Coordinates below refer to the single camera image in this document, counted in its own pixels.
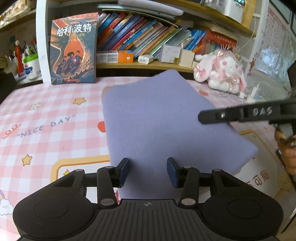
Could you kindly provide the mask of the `person right hand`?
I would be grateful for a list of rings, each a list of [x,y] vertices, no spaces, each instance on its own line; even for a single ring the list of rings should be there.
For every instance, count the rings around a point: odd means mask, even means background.
[[[278,148],[281,151],[281,158],[283,160],[287,172],[291,175],[295,175],[295,135],[287,139],[284,133],[279,128],[276,128],[274,132],[274,137],[277,142]]]

